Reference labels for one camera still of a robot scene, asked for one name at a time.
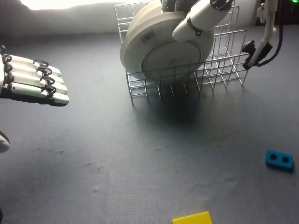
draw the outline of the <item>yellow object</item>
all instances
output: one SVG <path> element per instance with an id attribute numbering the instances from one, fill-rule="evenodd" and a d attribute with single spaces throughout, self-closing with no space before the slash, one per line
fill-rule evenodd
<path id="1" fill-rule="evenodd" d="M 173 219 L 173 224 L 213 224 L 208 211 L 199 214 Z"/>

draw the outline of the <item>blue block with holes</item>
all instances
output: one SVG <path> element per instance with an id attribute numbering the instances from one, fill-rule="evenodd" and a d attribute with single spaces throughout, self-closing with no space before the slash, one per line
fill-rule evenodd
<path id="1" fill-rule="evenodd" d="M 266 165 L 292 172 L 294 169 L 293 156 L 290 154 L 268 151 L 266 153 Z"/>

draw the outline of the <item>metal wire rack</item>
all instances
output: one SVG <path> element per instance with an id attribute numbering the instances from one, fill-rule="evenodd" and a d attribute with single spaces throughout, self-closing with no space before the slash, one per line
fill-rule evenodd
<path id="1" fill-rule="evenodd" d="M 115 6 L 121 43 L 126 38 L 128 27 L 134 16 L 150 2 L 152 1 Z M 235 30 L 238 16 L 239 6 L 233 2 L 227 16 L 214 27 L 214 44 L 211 54 L 197 71 L 191 71 L 193 64 L 155 70 L 159 74 L 163 70 L 173 70 L 173 81 L 168 83 L 161 82 L 161 76 L 159 82 L 154 82 L 146 77 L 145 72 L 126 72 L 132 104 L 134 104 L 133 97 L 140 95 L 148 97 L 150 93 L 158 93 L 159 97 L 162 97 L 165 92 L 170 92 L 175 96 L 178 90 L 188 93 L 190 89 L 196 88 L 200 94 L 205 86 L 210 86 L 214 90 L 216 84 L 222 83 L 227 88 L 228 84 L 235 80 L 244 85 L 248 71 L 242 67 L 242 64 L 248 54 L 242 54 L 241 48 L 244 45 L 246 30 Z M 176 80 L 176 77 L 182 74 L 178 73 L 178 70 L 184 70 L 184 74 L 187 74 L 184 79 Z"/>

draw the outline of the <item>white wall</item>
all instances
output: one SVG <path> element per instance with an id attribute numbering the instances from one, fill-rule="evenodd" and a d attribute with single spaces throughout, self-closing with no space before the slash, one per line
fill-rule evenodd
<path id="1" fill-rule="evenodd" d="M 0 33 L 5 36 L 65 35 L 117 32 L 114 6 L 108 3 L 63 10 L 30 10 L 19 0 L 0 0 Z M 236 0 L 239 26 L 254 24 L 257 0 Z"/>

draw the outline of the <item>bright light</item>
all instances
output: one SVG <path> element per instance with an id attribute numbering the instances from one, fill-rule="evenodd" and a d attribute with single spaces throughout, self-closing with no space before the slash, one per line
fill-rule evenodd
<path id="1" fill-rule="evenodd" d="M 100 2 L 113 2 L 113 0 L 21 0 L 28 8 L 39 9 L 65 9 L 74 6 L 89 5 Z"/>

